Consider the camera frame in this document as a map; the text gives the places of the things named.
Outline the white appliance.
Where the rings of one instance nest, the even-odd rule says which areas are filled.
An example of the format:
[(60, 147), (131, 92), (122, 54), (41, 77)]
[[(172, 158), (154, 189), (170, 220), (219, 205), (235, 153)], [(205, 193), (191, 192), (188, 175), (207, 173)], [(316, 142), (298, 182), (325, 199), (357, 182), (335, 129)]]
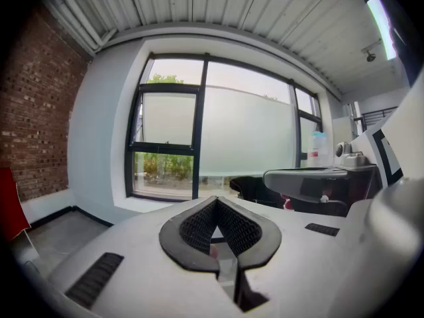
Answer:
[(368, 165), (368, 159), (362, 152), (345, 153), (341, 156), (340, 165), (356, 169)]

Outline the black metal railing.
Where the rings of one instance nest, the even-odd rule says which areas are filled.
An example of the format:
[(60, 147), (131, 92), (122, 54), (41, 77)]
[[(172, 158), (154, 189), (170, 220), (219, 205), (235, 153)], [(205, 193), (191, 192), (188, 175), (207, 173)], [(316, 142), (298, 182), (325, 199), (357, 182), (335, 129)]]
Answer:
[(377, 111), (371, 111), (371, 112), (363, 113), (362, 116), (361, 116), (361, 118), (362, 118), (362, 120), (361, 120), (362, 130), (366, 131), (371, 126), (380, 122), (382, 119), (389, 117), (396, 109), (397, 109), (397, 107), (390, 107), (390, 108), (386, 108), (386, 109), (380, 109), (380, 110), (377, 110)]

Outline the clear bottle with blue cap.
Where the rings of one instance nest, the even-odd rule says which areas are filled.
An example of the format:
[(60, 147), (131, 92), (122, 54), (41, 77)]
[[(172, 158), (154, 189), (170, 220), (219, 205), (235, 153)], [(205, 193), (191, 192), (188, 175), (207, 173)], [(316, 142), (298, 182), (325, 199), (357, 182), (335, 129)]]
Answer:
[(321, 168), (328, 165), (328, 140), (325, 132), (315, 131), (309, 139), (307, 167)]

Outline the grey board table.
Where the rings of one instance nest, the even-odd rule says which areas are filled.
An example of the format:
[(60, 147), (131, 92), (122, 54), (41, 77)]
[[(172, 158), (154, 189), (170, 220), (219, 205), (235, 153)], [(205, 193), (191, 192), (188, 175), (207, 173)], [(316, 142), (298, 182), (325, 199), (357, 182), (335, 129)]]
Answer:
[(340, 168), (294, 168), (268, 170), (263, 175), (264, 185), (290, 199), (320, 203), (327, 180), (341, 180), (348, 176)]

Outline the black jacket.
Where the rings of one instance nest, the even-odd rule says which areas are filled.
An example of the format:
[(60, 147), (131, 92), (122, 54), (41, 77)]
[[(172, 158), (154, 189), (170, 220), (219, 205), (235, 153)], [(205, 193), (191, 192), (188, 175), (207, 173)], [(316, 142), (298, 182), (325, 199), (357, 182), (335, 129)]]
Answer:
[(240, 199), (269, 207), (282, 208), (286, 201), (279, 193), (267, 188), (262, 177), (232, 178), (229, 181), (229, 187), (238, 192)]

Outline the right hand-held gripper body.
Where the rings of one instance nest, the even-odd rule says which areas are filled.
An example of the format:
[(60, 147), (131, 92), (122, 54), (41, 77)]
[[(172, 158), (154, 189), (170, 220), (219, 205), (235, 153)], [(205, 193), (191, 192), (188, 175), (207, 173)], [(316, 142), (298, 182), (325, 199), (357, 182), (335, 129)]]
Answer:
[(389, 117), (359, 136), (359, 151), (377, 165), (383, 188), (424, 178), (424, 74)]

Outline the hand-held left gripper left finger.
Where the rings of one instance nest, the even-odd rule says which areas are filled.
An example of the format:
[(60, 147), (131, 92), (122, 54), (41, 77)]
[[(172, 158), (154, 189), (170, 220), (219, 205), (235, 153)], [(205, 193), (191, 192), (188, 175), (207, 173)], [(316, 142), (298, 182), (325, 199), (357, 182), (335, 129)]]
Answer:
[(220, 272), (218, 261), (210, 256), (211, 239), (218, 222), (216, 204), (216, 197), (208, 197), (168, 219), (160, 229), (162, 250), (185, 270)]

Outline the long ceiling light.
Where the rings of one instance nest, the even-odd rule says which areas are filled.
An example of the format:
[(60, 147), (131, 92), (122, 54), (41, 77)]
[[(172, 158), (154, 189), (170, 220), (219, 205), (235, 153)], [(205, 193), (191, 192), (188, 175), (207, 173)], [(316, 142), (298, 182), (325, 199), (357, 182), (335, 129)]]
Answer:
[(390, 31), (390, 18), (381, 2), (381, 0), (366, 0), (374, 20), (377, 24), (387, 60), (393, 60), (397, 56), (394, 46), (394, 40)]

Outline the small round white device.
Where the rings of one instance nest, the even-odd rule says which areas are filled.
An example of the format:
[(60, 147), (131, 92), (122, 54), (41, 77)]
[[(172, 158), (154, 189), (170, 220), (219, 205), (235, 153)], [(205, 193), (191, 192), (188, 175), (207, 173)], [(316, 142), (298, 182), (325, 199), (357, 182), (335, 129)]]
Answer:
[(336, 158), (341, 158), (345, 154), (351, 154), (351, 153), (352, 153), (352, 148), (349, 142), (340, 142), (336, 145), (336, 148), (335, 148)]

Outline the red cabinet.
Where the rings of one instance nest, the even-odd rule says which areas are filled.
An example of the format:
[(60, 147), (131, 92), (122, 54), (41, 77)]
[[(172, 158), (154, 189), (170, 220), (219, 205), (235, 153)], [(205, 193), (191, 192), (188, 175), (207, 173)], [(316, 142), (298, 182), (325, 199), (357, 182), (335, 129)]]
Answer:
[(0, 232), (7, 242), (30, 228), (10, 168), (0, 168)]

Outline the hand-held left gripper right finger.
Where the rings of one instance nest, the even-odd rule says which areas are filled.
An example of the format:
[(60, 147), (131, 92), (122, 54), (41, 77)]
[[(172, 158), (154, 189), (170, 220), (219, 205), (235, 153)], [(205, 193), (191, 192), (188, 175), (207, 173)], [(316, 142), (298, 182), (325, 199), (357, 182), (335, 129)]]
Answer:
[(271, 220), (224, 197), (216, 200), (217, 227), (242, 271), (265, 266), (276, 253), (282, 233)]

